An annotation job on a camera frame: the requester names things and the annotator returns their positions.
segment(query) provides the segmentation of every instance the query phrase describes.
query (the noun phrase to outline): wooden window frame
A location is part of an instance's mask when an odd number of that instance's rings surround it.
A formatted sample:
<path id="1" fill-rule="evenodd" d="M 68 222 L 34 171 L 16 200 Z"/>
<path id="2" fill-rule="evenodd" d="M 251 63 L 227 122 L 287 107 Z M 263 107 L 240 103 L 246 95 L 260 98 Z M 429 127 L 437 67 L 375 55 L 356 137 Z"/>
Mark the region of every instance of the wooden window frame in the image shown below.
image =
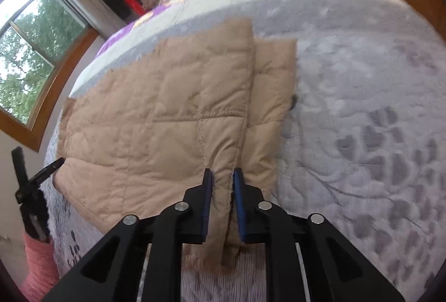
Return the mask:
<path id="1" fill-rule="evenodd" d="M 0 130 L 24 146 L 39 152 L 46 126 L 63 87 L 79 63 L 79 60 L 98 35 L 99 33 L 90 27 L 73 42 L 66 51 L 60 68 L 53 72 L 41 90 L 27 125 L 24 125 L 3 108 L 0 108 Z"/>
<path id="2" fill-rule="evenodd" d="M 63 87 L 70 78 L 74 68 L 79 63 L 84 53 L 93 44 L 99 33 L 88 26 L 88 23 L 66 0 L 61 0 L 66 10 L 86 24 L 82 33 L 66 49 L 59 61 L 52 59 L 46 52 L 29 39 L 26 34 L 15 24 L 15 19 L 35 0 L 28 0 L 0 29 L 3 35 L 8 28 L 12 28 L 41 58 L 53 67 L 53 71 L 41 89 L 39 96 L 31 110 L 26 124 L 23 124 L 13 115 L 0 107 L 0 130 L 14 138 L 21 144 L 39 152 L 46 126 L 50 120 L 54 106 L 59 99 Z"/>

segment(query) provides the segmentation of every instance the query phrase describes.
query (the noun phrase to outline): quilted fabric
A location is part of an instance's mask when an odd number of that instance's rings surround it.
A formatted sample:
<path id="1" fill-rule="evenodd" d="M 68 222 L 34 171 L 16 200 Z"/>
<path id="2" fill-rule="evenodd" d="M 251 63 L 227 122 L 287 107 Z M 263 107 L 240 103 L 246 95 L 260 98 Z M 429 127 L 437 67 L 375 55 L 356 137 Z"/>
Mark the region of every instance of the quilted fabric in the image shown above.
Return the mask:
<path id="1" fill-rule="evenodd" d="M 127 214 L 157 215 L 182 200 L 211 168 L 208 237 L 184 255 L 199 270 L 233 268 L 240 241 L 231 174 L 241 166 L 265 193 L 276 181 L 294 65 L 295 40 L 254 41 L 246 18 L 161 41 L 68 100 L 58 149 L 66 161 L 55 186 L 107 232 Z"/>

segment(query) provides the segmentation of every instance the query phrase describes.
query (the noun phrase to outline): pink knitted blanket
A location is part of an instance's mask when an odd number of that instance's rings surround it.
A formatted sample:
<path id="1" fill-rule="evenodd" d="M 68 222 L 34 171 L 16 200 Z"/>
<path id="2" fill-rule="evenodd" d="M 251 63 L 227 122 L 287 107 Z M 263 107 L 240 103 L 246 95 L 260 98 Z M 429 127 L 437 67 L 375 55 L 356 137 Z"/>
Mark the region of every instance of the pink knitted blanket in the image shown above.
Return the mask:
<path id="1" fill-rule="evenodd" d="M 24 234 L 26 260 L 30 273 L 20 290 L 29 302 L 39 302 L 59 281 L 59 272 L 54 262 L 54 245 L 34 240 Z"/>

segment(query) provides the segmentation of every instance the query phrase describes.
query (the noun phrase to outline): tree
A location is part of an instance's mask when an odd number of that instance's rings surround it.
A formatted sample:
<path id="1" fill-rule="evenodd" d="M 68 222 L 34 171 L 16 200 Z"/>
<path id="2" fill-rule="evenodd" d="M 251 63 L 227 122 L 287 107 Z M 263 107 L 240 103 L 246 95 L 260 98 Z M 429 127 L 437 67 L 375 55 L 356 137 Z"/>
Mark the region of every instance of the tree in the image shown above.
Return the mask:
<path id="1" fill-rule="evenodd" d="M 25 10 L 15 23 L 50 59 L 59 61 L 84 25 L 71 16 L 61 0 L 36 1 L 37 11 Z M 53 67 L 12 28 L 0 38 L 1 63 L 8 74 L 0 77 L 0 106 L 26 124 Z"/>

